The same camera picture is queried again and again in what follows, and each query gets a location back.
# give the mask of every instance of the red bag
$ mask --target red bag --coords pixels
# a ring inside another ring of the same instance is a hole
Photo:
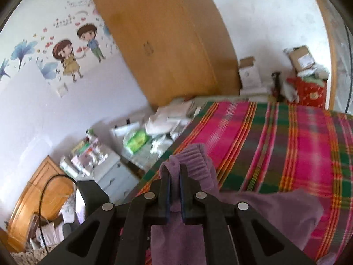
[[[298,77],[288,78],[287,81],[293,84],[298,91],[299,102],[297,104],[325,108],[327,82],[324,81],[325,86],[321,87],[316,83],[307,83]]]

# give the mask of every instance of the plaid bedsheet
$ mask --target plaid bedsheet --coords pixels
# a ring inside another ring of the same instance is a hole
[[[286,104],[207,103],[131,194],[148,191],[161,163],[190,143],[206,144],[221,191],[303,188],[317,196],[324,215],[304,252],[314,260],[342,252],[353,231],[353,117]]]

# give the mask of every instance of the white box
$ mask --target white box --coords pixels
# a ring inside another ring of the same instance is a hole
[[[262,87],[259,70],[255,66],[254,57],[240,60],[239,75],[243,89]]]

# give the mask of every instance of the white nightstand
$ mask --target white nightstand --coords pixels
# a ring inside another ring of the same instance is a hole
[[[115,205],[121,204],[140,181],[112,150],[108,158],[98,165],[90,176],[78,177],[76,180],[94,180]]]

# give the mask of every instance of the purple cloth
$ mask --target purple cloth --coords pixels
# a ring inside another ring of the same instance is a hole
[[[152,226],[153,265],[206,265],[202,226],[185,226],[181,219],[180,164],[187,166],[189,177],[198,180],[203,191],[225,203],[249,203],[301,250],[322,217],[323,208],[319,200],[302,190],[266,195],[219,192],[216,171],[212,160],[206,155],[205,146],[191,144],[161,165],[167,167],[172,179],[171,218],[167,225]]]

